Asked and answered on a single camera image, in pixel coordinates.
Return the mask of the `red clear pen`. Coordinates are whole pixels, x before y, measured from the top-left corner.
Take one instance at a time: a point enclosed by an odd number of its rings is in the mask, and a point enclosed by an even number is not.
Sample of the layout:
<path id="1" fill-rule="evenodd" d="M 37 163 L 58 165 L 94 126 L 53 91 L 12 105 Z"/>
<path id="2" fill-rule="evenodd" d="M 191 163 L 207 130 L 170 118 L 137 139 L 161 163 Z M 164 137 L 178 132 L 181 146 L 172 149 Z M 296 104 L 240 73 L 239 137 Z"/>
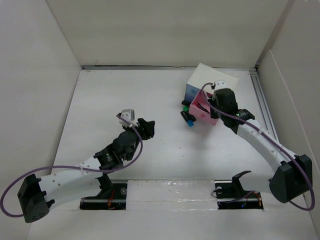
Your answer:
<path id="1" fill-rule="evenodd" d="M 195 103 L 196 106 L 204 112 L 209 112 L 205 107 L 203 107 L 198 101 Z"/>

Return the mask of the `pink drawer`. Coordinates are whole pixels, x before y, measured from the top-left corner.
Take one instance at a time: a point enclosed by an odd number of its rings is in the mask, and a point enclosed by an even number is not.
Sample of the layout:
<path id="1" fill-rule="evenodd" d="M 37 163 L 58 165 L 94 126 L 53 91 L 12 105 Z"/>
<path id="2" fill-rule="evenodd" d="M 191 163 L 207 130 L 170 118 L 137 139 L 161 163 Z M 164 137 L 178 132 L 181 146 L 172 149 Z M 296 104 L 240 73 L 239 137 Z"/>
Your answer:
<path id="1" fill-rule="evenodd" d="M 196 102 L 199 102 L 203 107 L 205 107 L 208 110 L 208 112 L 205 112 L 205 111 L 202 111 L 201 109 L 199 109 L 196 105 Z M 218 119 L 211 118 L 210 110 L 211 110 L 211 108 L 206 103 L 201 92 L 199 91 L 189 106 L 189 113 L 191 115 L 193 115 L 197 120 L 202 120 L 204 122 L 207 122 L 207 123 L 215 126 L 218 122 Z"/>

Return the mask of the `white drawer organizer cabinet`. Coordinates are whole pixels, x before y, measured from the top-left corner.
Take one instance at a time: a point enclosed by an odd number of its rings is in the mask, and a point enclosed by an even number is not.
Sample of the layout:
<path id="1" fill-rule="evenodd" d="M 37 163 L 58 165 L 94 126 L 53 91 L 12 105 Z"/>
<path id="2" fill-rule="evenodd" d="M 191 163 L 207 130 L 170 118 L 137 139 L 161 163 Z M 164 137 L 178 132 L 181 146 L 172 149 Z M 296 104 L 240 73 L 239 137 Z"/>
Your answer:
<path id="1" fill-rule="evenodd" d="M 234 89 L 239 78 L 200 63 L 186 84 L 193 85 L 201 90 L 204 84 L 220 80 L 224 80 L 228 88 Z"/>

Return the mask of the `blue cap black marker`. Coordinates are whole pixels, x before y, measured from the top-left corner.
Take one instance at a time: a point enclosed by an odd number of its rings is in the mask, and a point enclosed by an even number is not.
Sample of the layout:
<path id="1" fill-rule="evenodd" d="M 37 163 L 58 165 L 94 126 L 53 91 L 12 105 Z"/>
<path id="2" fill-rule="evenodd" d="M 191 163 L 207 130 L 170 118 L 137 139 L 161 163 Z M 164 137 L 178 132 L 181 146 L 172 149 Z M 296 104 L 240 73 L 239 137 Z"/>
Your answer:
<path id="1" fill-rule="evenodd" d="M 196 118 L 193 115 L 189 114 L 188 111 L 183 111 L 183 110 L 180 112 L 180 114 L 189 127 L 194 126 L 194 122 L 196 121 Z"/>

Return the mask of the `green cap black marker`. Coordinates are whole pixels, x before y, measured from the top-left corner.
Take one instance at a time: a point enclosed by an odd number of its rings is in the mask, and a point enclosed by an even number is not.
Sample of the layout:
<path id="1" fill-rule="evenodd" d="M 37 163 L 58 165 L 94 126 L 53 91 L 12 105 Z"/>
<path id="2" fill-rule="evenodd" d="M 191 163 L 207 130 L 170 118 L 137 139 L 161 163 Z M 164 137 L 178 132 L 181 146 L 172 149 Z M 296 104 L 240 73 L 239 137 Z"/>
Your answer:
<path id="1" fill-rule="evenodd" d="M 186 111 L 189 110 L 189 107 L 188 107 L 188 106 L 183 106 L 183 107 L 182 107 L 182 110 L 186 112 Z"/>

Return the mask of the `pink cap black marker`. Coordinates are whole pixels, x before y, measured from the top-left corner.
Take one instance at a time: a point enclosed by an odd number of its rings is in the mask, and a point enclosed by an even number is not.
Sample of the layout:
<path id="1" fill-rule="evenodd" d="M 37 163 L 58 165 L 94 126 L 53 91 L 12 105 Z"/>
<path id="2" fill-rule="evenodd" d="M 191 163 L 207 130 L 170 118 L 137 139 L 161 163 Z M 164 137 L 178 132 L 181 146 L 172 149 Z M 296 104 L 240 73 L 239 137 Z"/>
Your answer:
<path id="1" fill-rule="evenodd" d="M 184 105 L 184 106 L 187 106 L 187 107 L 189 107 L 189 106 L 191 105 L 190 102 L 185 101 L 185 100 L 183 100 L 183 101 L 181 102 L 181 104 Z"/>

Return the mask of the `light blue drawer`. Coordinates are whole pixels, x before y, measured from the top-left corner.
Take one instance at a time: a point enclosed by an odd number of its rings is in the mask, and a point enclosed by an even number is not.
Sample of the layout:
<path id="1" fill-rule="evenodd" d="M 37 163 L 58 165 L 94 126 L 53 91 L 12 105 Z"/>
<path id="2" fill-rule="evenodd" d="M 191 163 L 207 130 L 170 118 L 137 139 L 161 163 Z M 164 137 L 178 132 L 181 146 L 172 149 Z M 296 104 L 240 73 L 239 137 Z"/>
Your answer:
<path id="1" fill-rule="evenodd" d="M 198 94 L 199 91 L 200 91 L 200 89 L 198 87 L 193 86 L 193 85 L 188 84 L 188 83 L 186 84 L 185 93 L 187 95 L 195 97 Z"/>

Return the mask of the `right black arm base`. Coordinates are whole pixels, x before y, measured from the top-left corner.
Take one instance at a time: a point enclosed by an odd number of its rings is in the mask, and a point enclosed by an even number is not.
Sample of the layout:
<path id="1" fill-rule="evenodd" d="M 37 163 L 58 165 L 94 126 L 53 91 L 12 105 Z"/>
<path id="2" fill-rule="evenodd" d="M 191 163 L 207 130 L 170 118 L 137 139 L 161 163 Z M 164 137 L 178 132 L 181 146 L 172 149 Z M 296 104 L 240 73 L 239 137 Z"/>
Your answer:
<path id="1" fill-rule="evenodd" d="M 250 173 L 250 170 L 242 171 L 232 177 L 231 180 L 215 180 L 215 189 L 211 196 L 217 199 L 218 210 L 263 210 L 263 201 L 260 192 L 244 190 L 240 178 Z"/>

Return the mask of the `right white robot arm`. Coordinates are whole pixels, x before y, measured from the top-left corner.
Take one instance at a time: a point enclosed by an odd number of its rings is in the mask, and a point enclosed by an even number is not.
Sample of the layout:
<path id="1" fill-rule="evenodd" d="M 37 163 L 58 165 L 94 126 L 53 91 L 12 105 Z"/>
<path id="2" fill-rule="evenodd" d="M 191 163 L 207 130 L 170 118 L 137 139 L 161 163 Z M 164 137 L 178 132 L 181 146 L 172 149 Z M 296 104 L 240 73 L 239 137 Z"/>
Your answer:
<path id="1" fill-rule="evenodd" d="M 223 124 L 236 135 L 246 140 L 269 164 L 274 175 L 268 179 L 270 193 L 281 203 L 310 192 L 311 204 L 316 204 L 313 190 L 312 160 L 305 154 L 297 155 L 282 146 L 265 129 L 254 115 L 246 109 L 239 109 L 236 96 L 230 88 L 214 90 L 209 100 L 212 118 L 220 118 Z"/>

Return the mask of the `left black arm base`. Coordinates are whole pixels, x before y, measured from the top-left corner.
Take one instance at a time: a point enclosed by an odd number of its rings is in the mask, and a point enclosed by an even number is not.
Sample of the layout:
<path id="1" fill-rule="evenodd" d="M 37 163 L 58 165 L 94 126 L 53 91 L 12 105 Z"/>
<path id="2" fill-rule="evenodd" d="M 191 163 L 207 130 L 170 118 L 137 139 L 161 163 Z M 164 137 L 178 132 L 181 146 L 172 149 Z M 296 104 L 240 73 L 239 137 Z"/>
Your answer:
<path id="1" fill-rule="evenodd" d="M 115 180 L 112 189 L 101 190 L 96 196 L 84 197 L 80 200 L 81 210 L 126 210 L 128 193 L 127 180 Z"/>

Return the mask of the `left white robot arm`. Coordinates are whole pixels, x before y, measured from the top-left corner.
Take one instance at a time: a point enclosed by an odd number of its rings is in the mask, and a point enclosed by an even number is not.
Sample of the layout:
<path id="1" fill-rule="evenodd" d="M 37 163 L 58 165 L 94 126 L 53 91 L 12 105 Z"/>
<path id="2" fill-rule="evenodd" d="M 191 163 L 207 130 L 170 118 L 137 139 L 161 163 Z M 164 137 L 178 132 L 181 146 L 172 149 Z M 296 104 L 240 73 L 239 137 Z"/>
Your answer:
<path id="1" fill-rule="evenodd" d="M 142 141 L 155 135 L 155 121 L 139 118 L 130 123 L 120 117 L 124 131 L 111 144 L 96 152 L 88 160 L 64 166 L 62 171 L 42 177 L 29 173 L 23 178 L 17 197 L 26 223 L 45 217 L 54 208 L 80 199 L 87 194 L 107 198 L 113 184 L 109 173 L 123 170 L 127 161 L 132 164 L 140 156 Z"/>

